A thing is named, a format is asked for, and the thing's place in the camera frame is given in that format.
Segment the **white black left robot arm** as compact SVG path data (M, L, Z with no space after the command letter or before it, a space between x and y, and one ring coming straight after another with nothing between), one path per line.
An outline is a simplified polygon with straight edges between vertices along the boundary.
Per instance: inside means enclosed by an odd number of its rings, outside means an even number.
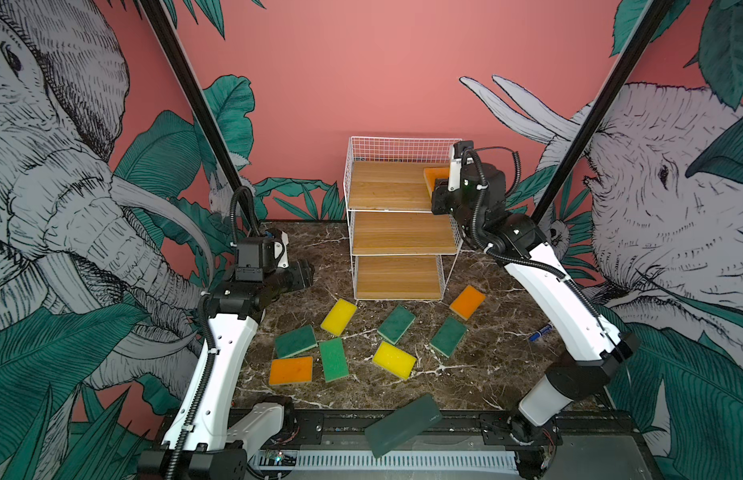
M313 265L290 261L288 245L279 229L236 241L234 265L199 303L204 345L188 392L159 446L142 452L138 478L243 479L250 456L294 427L293 404L285 399L230 421L239 374L267 308L314 283Z

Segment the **bright green sponge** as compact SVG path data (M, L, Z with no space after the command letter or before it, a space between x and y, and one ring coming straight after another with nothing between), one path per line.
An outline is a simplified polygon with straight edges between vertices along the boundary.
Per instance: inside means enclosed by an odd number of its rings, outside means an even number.
M342 338L335 338L319 344L325 382L330 383L350 375Z

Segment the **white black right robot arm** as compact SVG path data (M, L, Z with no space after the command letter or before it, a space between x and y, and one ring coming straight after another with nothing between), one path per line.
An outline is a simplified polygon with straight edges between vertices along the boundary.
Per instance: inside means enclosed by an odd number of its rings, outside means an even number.
M507 420L521 445L549 439L553 420L573 402L599 393L639 349L583 295L531 217L505 206L505 174L483 163L471 141L449 150L449 176L437 178L431 211L449 215L467 247L505 268L527 290L565 344L565 353L519 400Z

